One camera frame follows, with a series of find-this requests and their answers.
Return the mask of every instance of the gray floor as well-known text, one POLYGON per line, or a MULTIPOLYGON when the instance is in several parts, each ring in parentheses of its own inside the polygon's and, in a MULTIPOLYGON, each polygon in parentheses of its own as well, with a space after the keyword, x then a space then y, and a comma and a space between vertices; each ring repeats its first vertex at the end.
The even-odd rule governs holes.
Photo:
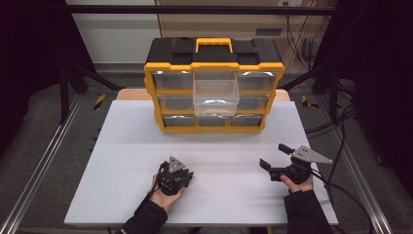
MULTIPOLYGON (((102 72, 102 76, 111 79, 118 85, 127 87, 142 87, 142 80, 135 71, 111 76, 111 73, 102 72)), ((282 83, 296 77, 296 74, 286 74, 282 83)), ((47 173, 35 195, 25 216, 19 224, 20 233, 93 233, 63 224, 82 173, 89 161, 98 137, 110 102, 117 93, 88 80, 90 90, 83 96, 80 109, 70 126, 56 156, 49 166, 47 173), (94 110, 99 95, 106 94, 106 98, 99 108, 94 110)), ((343 81, 349 87, 351 82, 343 81)), ((304 128, 309 129, 328 121, 320 109, 302 105, 302 96, 306 95, 309 103, 317 104, 309 89, 312 81, 305 82, 289 91, 290 97, 296 102, 304 128)), ((350 102, 340 96, 339 104, 347 106, 350 102)), ((13 143, 1 157, 0 161, 0 218, 3 221, 18 200, 21 191, 36 169, 36 166, 53 137, 59 120, 58 86, 35 94, 30 100, 30 109, 24 118, 13 143)), ((350 118, 345 122, 346 143, 357 159, 377 201, 386 216, 394 233, 413 233, 413 200, 404 191, 391 168, 378 166, 375 153, 372 150, 357 118, 350 118)), ((338 145, 332 132, 309 139, 313 149, 319 153, 335 159, 338 145)), ((319 166, 324 176, 328 176, 330 167, 319 166)), ((354 183, 342 160, 332 179, 357 196, 354 183)), ((343 193, 332 190, 335 211, 338 215, 340 227, 346 233, 366 233, 368 223, 365 215, 343 193)), ((274 233, 283 233, 283 227, 275 228, 274 233)), ((94 230, 104 233, 104 229, 94 230)))

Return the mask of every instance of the white tabletop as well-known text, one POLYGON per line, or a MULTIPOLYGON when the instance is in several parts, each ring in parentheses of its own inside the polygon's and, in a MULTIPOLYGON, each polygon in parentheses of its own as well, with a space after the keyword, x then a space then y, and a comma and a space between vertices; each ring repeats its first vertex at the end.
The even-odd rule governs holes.
MULTIPOLYGON (((152 175, 174 156, 194 172, 166 225, 268 226, 286 223, 287 187, 270 181, 259 159, 290 165, 278 144, 309 146, 294 102, 274 102, 261 133, 164 134, 151 100, 115 100, 64 223, 123 224, 150 189, 152 175)), ((330 224, 337 224, 322 182, 315 191, 330 224)))

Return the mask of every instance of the person's hand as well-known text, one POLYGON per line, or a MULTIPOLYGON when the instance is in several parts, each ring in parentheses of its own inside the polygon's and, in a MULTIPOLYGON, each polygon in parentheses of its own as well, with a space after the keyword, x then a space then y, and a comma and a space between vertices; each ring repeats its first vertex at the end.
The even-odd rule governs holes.
POLYGON ((313 184, 313 175, 310 175, 306 181, 304 181, 303 183, 300 184, 295 184, 291 179, 289 179, 289 177, 287 177, 286 175, 281 175, 280 179, 282 180, 282 182, 289 188, 289 190, 291 190, 291 192, 297 192, 297 191, 310 191, 313 190, 314 188, 314 184, 313 184))
MULTIPOLYGON (((154 175, 153 178, 152 178, 152 186, 156 182, 155 180, 156 180, 156 175, 154 175)), ((161 191, 161 189, 158 189, 158 190, 157 189, 158 189, 158 184, 156 184, 156 187, 155 187, 156 191, 152 194, 152 196, 149 198, 149 200, 156 203, 158 206, 164 208, 165 212, 169 212, 172 205, 177 200, 179 200, 179 198, 182 197, 183 191, 185 190, 185 188, 181 188, 178 191, 178 193, 176 193, 176 195, 168 196, 168 195, 165 195, 161 191)))

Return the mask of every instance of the plastic drawer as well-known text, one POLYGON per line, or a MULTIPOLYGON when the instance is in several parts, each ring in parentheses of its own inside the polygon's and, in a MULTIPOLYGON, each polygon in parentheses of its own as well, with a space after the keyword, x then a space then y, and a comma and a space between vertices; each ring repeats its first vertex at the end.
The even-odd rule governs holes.
POLYGON ((261 123, 262 115, 239 114, 231 117, 233 127, 258 127, 261 123))
POLYGON ((159 90, 192 89, 192 72, 190 71, 154 71, 152 76, 155 87, 159 90))
POLYGON ((158 95, 159 104, 162 109, 167 110, 187 110, 192 109, 192 96, 170 96, 158 95))
POLYGON ((278 72, 239 71, 237 72, 240 91, 272 91, 278 72))
POLYGON ((240 101, 234 71, 194 72, 194 109, 196 116, 233 116, 240 101))
POLYGON ((227 119, 226 117, 199 117, 198 125, 200 127, 225 127, 227 119))
POLYGON ((194 115, 162 115, 165 127, 194 127, 194 115))
POLYGON ((269 96, 240 96, 237 108, 241 110, 265 110, 269 96))

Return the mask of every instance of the yellow storage organizer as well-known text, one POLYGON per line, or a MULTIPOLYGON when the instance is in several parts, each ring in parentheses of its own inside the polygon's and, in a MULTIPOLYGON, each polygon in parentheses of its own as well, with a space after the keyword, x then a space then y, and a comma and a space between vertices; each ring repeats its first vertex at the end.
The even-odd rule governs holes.
POLYGON ((259 132, 284 66, 272 39, 156 38, 145 66, 166 133, 259 132))

